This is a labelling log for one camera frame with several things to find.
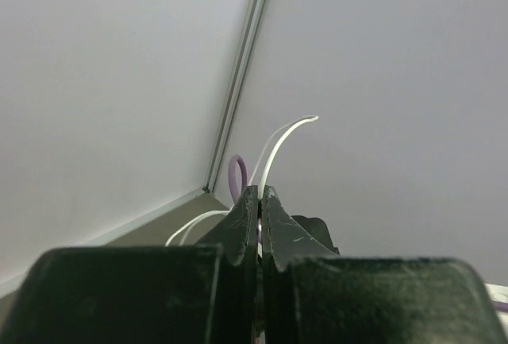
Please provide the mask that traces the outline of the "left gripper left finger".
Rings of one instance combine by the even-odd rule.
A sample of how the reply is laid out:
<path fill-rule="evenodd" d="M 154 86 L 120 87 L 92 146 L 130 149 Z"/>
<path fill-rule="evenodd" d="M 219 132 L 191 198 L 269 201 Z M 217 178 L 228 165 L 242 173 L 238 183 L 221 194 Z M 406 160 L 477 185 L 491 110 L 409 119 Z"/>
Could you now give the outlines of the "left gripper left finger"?
<path fill-rule="evenodd" d="M 251 343 L 258 191 L 193 245 L 67 247 L 29 270 L 4 343 Z"/>

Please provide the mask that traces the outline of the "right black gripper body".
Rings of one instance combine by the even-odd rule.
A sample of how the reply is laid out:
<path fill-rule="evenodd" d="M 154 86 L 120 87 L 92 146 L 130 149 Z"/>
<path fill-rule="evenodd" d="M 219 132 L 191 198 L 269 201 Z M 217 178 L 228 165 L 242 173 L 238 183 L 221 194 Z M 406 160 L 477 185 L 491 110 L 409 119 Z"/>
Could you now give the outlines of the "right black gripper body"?
<path fill-rule="evenodd" d="M 322 219 L 308 218 L 303 215 L 292 215 L 292 218 L 324 247 L 337 255 L 340 254 L 340 250 L 333 244 L 329 229 Z"/>

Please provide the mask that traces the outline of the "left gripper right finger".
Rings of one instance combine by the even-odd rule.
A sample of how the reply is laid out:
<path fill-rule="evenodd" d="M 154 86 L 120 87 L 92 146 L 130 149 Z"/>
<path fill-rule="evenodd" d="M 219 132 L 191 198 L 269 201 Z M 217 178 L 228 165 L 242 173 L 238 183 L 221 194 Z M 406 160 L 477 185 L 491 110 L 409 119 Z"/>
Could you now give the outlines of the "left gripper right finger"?
<path fill-rule="evenodd" d="M 504 343 L 479 274 L 449 257 L 342 257 L 260 201 L 269 343 Z"/>

